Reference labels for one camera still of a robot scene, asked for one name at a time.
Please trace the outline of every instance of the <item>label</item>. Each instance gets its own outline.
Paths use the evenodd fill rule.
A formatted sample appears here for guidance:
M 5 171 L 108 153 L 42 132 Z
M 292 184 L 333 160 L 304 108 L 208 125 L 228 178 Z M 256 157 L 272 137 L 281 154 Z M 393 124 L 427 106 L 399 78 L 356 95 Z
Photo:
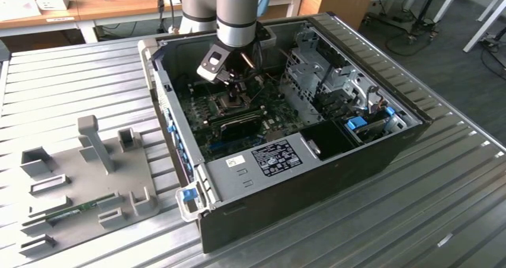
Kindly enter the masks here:
M 73 21 L 73 17 L 60 17 L 60 18 L 50 18 L 45 19 L 46 22 L 60 22 L 60 21 Z
M 265 176 L 273 176 L 301 164 L 301 160 L 286 140 L 250 151 L 250 153 Z
M 225 162 L 226 162 L 228 167 L 233 167 L 238 165 L 240 163 L 244 163 L 245 160 L 244 160 L 244 157 L 238 155 L 237 157 L 232 157 L 230 159 L 226 159 Z

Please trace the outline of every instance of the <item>green circuit board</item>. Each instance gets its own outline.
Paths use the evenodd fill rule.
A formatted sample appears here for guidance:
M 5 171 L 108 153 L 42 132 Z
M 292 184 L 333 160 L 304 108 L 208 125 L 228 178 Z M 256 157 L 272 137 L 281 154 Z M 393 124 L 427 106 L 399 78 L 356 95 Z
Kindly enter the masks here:
M 224 86 L 198 84 L 188 85 L 188 88 L 178 102 L 206 161 L 288 136 L 304 127 L 273 79 L 262 83 L 250 81 L 245 91 L 237 93 L 237 101 L 228 107 L 224 102 L 228 94 Z M 237 121 L 249 120 L 256 123 L 253 132 L 224 141 L 222 128 Z

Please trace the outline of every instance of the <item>blue tab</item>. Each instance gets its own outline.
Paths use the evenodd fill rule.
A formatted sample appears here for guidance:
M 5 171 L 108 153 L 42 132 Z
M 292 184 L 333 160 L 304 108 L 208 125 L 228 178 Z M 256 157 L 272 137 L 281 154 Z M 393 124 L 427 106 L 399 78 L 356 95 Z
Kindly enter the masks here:
M 395 110 L 392 107 L 387 107 L 387 114 L 392 116 L 395 114 Z
M 363 127 L 367 124 L 365 120 L 361 117 L 351 118 L 347 122 L 348 127 L 351 130 Z
M 198 197 L 198 194 L 196 193 L 194 188 L 182 191 L 182 201 L 184 202 L 193 200 L 196 197 Z

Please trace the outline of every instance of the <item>corrugated metal surface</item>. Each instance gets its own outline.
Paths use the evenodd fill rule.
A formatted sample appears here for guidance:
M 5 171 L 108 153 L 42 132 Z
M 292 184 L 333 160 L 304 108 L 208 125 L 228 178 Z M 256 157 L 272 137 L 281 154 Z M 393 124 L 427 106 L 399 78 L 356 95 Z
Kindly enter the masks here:
M 102 135 L 122 125 L 132 125 L 142 132 L 157 196 L 164 207 L 153 218 L 34 262 L 34 266 L 506 265 L 506 163 L 501 147 L 355 32 L 327 15 L 319 19 L 349 48 L 373 63 L 373 68 L 397 90 L 428 112 L 435 123 L 380 174 L 261 233 L 206 255 L 200 252 L 194 224 L 184 223 L 178 217 L 173 200 L 177 180 L 148 106 L 146 90 L 134 83 L 141 79 L 136 76 L 138 61 L 128 51 L 134 42 L 116 41 L 15 54 L 10 64 L 17 66 L 7 75 L 5 89 L 5 99 L 11 101 L 5 109 L 10 114 L 0 119 L 1 127 L 6 127 L 0 130 L 1 139 L 7 134 L 14 136 L 17 131 L 11 129 L 17 127 L 30 131 L 30 136 L 41 141 L 50 141 L 53 150 L 74 146 L 68 140 L 56 142 L 61 138 L 53 133 L 65 131 L 66 119 L 73 119 L 73 113 L 97 109 L 102 113 L 100 123 L 108 121 L 110 129 Z M 106 53 L 121 56 L 106 56 Z M 70 56 L 74 59 L 61 60 Z M 50 69 L 57 68 L 57 76 L 39 63 L 50 58 L 54 58 Z M 50 87 L 50 91 L 33 91 L 41 87 L 37 85 Z M 29 93 L 29 97 L 22 98 L 22 93 Z M 46 95 L 62 98 L 50 102 Z M 21 103 L 21 113 L 11 106 L 15 103 Z M 62 126 L 56 129 L 50 127 L 56 124 L 48 121 Z M 17 133 L 7 140 L 9 145 L 22 147 L 18 145 L 22 138 Z M 10 147 L 3 147 L 2 143 L 0 151 L 5 153 Z M 9 156 L 0 157 L 2 169 L 11 164 Z M 17 212 L 15 199 L 11 198 L 11 194 L 15 196 L 14 175 L 13 170 L 0 173 L 1 261 L 19 261 L 11 244 L 15 235 L 11 216 Z

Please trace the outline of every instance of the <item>motherboard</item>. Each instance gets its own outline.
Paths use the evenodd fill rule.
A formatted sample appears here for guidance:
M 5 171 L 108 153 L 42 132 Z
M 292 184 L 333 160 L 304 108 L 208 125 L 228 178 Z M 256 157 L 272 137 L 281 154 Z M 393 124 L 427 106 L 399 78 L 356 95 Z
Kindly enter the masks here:
M 281 76 L 268 74 L 234 85 L 198 81 L 178 101 L 206 161 L 290 135 L 304 127 L 280 91 Z

